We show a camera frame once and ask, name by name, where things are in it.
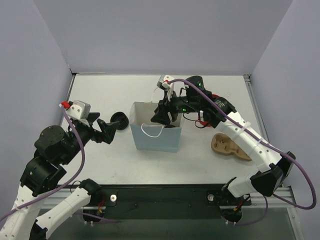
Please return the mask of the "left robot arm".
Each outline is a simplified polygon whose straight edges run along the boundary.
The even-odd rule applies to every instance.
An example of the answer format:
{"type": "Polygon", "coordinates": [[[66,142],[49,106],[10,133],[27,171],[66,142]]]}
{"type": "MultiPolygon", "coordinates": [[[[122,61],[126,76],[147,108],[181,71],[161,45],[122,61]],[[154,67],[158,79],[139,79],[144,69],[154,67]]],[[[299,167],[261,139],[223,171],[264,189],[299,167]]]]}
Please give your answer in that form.
{"type": "Polygon", "coordinates": [[[34,157],[27,163],[20,178],[18,193],[11,211],[0,219],[5,224],[0,230],[2,240],[47,240],[52,233],[76,211],[85,205],[95,206],[102,199],[101,186],[92,179],[85,179],[62,202],[44,215],[39,212],[46,199],[63,189],[58,185],[67,173],[67,165],[80,153],[78,176],[84,167],[84,147],[89,141],[110,144],[121,124],[119,121],[106,123],[100,113],[88,115],[88,125],[65,115],[69,128],[59,125],[42,130],[34,146],[34,157]]]}

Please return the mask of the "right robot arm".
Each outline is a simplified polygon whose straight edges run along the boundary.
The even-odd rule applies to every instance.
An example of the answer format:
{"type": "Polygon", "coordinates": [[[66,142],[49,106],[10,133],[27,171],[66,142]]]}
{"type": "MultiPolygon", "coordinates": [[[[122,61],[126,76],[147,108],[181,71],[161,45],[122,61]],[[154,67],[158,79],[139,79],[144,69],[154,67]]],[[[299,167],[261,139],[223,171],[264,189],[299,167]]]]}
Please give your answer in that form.
{"type": "Polygon", "coordinates": [[[221,197],[233,204],[239,197],[260,193],[270,197],[289,175],[293,163],[275,150],[245,121],[236,108],[224,97],[213,96],[205,89],[203,78],[188,77],[184,84],[186,95],[177,96],[173,77],[162,75],[157,87],[164,91],[151,122],[171,125],[179,114],[196,113],[199,119],[228,136],[255,163],[258,171],[246,177],[234,177],[222,190],[221,197]]]}

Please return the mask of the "blue paper bag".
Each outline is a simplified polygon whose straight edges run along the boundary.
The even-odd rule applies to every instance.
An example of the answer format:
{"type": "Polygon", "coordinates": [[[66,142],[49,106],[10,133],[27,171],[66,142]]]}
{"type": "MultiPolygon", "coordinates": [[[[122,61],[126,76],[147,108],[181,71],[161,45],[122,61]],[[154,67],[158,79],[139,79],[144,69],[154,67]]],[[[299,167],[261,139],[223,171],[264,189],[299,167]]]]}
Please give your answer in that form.
{"type": "Polygon", "coordinates": [[[179,150],[183,120],[170,123],[174,128],[151,122],[158,104],[154,94],[147,95],[147,101],[135,101],[129,112],[129,125],[137,150],[176,153],[179,150]]]}

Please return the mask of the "single black cup lid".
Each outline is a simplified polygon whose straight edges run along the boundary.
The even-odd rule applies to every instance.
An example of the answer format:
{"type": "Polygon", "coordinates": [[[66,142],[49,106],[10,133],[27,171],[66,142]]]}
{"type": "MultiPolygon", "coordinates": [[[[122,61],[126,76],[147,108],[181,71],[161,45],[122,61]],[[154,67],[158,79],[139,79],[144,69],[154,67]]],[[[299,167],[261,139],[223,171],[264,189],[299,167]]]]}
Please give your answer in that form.
{"type": "Polygon", "coordinates": [[[172,125],[172,124],[169,124],[169,125],[166,125],[164,128],[175,128],[176,126],[172,125]]]}

